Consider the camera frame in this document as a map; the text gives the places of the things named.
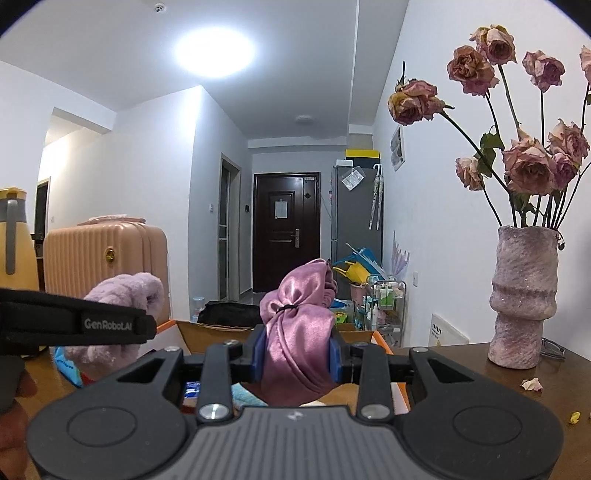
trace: water bottle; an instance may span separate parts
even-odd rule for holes
[[[193,315],[191,317],[191,323],[197,323],[199,321],[199,314],[205,310],[205,297],[193,297]]]

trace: purple fuzzy fabric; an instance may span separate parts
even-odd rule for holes
[[[99,283],[85,300],[143,309],[156,318],[164,305],[164,289],[162,282],[149,273],[117,275]],[[139,345],[68,346],[65,351],[78,370],[99,380],[135,362]]]

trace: yellow thermos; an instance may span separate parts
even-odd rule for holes
[[[39,290],[35,246],[27,226],[27,192],[0,190],[0,287]]]

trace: pink textured vase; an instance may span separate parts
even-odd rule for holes
[[[543,227],[499,228],[491,308],[497,312],[488,358],[524,370],[540,359],[544,320],[556,313],[558,236]]]

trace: pink basket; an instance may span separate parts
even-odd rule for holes
[[[367,295],[367,289],[365,287],[351,285],[351,300],[353,300],[357,306],[363,306],[363,297],[365,295]]]

